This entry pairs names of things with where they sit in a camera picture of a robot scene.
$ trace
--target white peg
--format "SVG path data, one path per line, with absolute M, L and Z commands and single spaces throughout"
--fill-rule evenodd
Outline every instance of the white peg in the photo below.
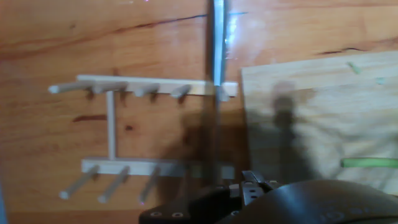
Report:
M 143 87 L 140 87 L 134 91 L 134 94 L 138 97 L 143 97 L 144 95 L 148 93 L 155 93 L 159 89 L 160 85 L 159 83 L 153 83 L 150 85 L 146 85 Z
M 60 198 L 69 199 L 70 196 L 76 192 L 83 184 L 90 180 L 93 175 L 95 175 L 100 167 L 98 165 L 93 166 L 87 173 L 83 174 L 75 183 L 69 186 L 67 189 L 60 192 Z
M 64 84 L 50 86 L 49 92 L 52 94 L 55 94 L 55 93 L 63 93 L 66 91 L 72 91 L 72 90 L 85 90 L 92 86 L 93 86 L 93 82 L 88 82 L 88 81 L 64 83 Z
M 119 91 L 125 89 L 127 85 L 127 82 L 97 84 L 93 87 L 93 92 L 99 94 L 106 91 Z
M 111 185 L 105 190 L 105 192 L 98 197 L 98 201 L 101 203 L 106 203 L 109 198 L 112 196 L 114 191 L 117 189 L 117 187 L 123 182 L 123 180 L 126 178 L 130 171 L 129 166 L 125 166 L 123 170 L 118 174 L 116 179 L 112 182 Z
M 109 160 L 116 158 L 116 113 L 114 105 L 114 91 L 106 92 L 106 115 L 108 121 L 108 157 Z
M 183 85 L 180 86 L 178 88 L 176 88 L 175 90 L 173 90 L 170 95 L 176 99 L 179 99 L 181 97 L 183 97 L 184 95 L 188 94 L 189 91 L 191 90 L 192 86 L 191 85 Z
M 220 100 L 222 102 L 228 102 L 229 101 L 229 96 L 228 96 L 228 93 L 225 91 L 224 87 L 220 86 L 219 90 L 220 90 L 220 92 L 219 92 Z

